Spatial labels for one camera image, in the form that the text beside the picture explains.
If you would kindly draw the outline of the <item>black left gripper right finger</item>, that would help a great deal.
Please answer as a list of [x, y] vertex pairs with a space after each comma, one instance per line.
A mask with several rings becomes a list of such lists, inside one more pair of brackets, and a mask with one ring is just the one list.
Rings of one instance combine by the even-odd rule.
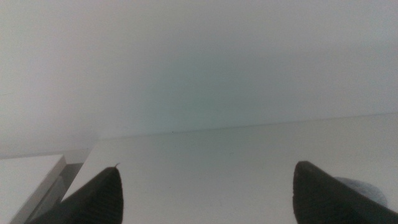
[[309, 161], [295, 166], [292, 200], [297, 223], [397, 224], [397, 212], [376, 186], [333, 177]]

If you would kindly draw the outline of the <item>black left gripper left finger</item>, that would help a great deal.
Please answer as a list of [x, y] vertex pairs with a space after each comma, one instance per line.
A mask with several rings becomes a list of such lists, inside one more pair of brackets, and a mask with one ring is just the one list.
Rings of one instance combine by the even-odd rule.
[[122, 224], [124, 199], [121, 176], [107, 167], [31, 224]]

